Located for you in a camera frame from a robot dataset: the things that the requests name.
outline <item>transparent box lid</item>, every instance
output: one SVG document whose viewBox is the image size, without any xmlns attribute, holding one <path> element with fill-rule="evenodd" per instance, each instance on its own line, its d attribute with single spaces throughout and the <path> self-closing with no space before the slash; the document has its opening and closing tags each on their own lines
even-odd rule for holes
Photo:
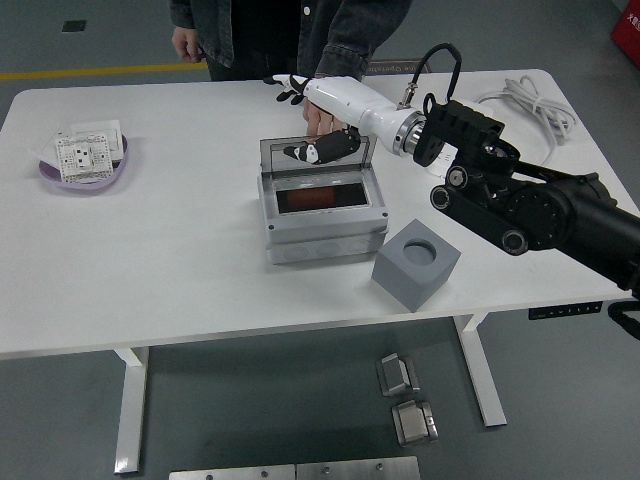
<svg viewBox="0 0 640 480">
<path fill-rule="evenodd" d="M 297 175 L 316 175 L 335 171 L 362 170 L 371 166 L 376 137 L 362 136 L 360 148 L 340 160 L 313 165 L 285 155 L 286 147 L 304 147 L 316 137 L 274 138 L 260 141 L 263 177 L 282 178 Z"/>
</svg>

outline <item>white table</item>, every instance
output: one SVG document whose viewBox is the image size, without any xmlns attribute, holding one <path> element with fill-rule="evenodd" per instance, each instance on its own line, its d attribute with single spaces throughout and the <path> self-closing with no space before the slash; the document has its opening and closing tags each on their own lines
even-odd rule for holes
<svg viewBox="0 0 640 480">
<path fill-rule="evenodd" d="M 463 73 L 455 98 L 545 72 Z M 408 76 L 373 77 L 400 99 Z M 443 101 L 448 74 L 423 76 L 414 99 Z M 0 132 L 0 359 L 113 349 L 127 363 L 116 472 L 135 471 L 148 351 L 144 347 L 452 316 L 486 425 L 506 423 L 477 334 L 490 312 L 626 298 L 557 251 L 511 257 L 429 202 L 441 182 L 378 147 L 376 170 L 391 238 L 414 218 L 462 252 L 448 282 L 409 313 L 371 280 L 374 256 L 274 266 L 261 233 L 259 140 L 304 134 L 300 107 L 261 82 L 30 90 Z M 491 101 L 502 138 L 540 163 L 547 143 L 522 112 Z M 129 140 L 121 177 L 99 194 L 47 184 L 28 153 L 60 124 L 119 119 Z M 619 205 L 638 210 L 582 125 L 550 168 L 597 171 Z"/>
</svg>

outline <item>purple plate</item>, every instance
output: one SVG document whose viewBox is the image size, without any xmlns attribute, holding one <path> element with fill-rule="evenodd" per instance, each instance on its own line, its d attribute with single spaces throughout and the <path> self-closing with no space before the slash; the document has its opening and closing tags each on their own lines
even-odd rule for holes
<svg viewBox="0 0 640 480">
<path fill-rule="evenodd" d="M 122 147 L 124 150 L 124 156 L 122 160 L 113 166 L 113 173 L 109 178 L 99 180 L 93 183 L 67 183 L 62 181 L 60 170 L 56 167 L 49 165 L 47 162 L 40 160 L 39 168 L 40 175 L 42 175 L 47 181 L 61 188 L 69 188 L 72 190 L 99 190 L 108 185 L 111 185 L 120 176 L 120 172 L 124 169 L 124 165 L 127 162 L 127 139 L 122 135 Z"/>
</svg>

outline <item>yellow floor line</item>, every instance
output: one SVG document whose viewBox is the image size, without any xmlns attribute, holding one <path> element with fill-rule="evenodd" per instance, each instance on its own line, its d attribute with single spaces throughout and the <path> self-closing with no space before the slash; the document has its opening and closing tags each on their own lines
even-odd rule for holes
<svg viewBox="0 0 640 480">
<path fill-rule="evenodd" d="M 201 63 L 167 63 L 163 65 L 131 65 L 127 67 L 73 68 L 69 70 L 43 70 L 36 72 L 0 73 L 2 80 L 34 80 L 38 78 L 78 77 L 87 75 L 114 75 L 123 73 L 170 72 L 206 69 Z"/>
</svg>

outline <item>gray cube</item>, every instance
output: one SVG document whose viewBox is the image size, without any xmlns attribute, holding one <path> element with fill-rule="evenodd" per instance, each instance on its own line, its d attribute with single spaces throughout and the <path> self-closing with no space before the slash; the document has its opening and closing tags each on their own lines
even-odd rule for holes
<svg viewBox="0 0 640 480">
<path fill-rule="evenodd" d="M 373 278 L 412 312 L 447 281 L 460 252 L 413 220 L 380 248 Z"/>
</svg>

